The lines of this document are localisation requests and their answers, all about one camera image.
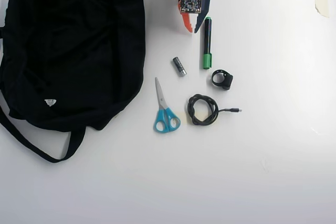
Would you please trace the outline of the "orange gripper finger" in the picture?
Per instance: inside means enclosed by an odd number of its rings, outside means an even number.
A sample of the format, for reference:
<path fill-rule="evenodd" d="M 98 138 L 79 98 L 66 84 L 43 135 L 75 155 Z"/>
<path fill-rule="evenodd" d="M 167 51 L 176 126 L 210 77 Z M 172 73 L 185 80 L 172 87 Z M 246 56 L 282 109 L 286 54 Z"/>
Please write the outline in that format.
<path fill-rule="evenodd" d="M 193 33 L 193 26 L 192 26 L 191 21 L 190 21 L 190 14 L 189 14 L 188 11 L 183 10 L 181 1 L 178 2 L 178 8 L 179 8 L 180 14 L 182 16 L 185 28 L 190 33 Z"/>

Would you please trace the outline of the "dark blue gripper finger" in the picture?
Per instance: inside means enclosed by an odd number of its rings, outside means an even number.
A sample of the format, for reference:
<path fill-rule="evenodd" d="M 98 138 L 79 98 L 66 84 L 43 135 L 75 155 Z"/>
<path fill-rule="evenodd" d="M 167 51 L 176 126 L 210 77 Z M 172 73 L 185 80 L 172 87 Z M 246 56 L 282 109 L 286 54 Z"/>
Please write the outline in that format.
<path fill-rule="evenodd" d="M 207 14 L 209 12 L 209 6 L 210 6 L 210 0 L 202 0 L 201 12 L 197 16 L 196 26 L 195 26 L 195 29 L 194 29 L 195 34 L 198 32 L 198 30 L 200 29 L 204 19 L 206 18 Z"/>

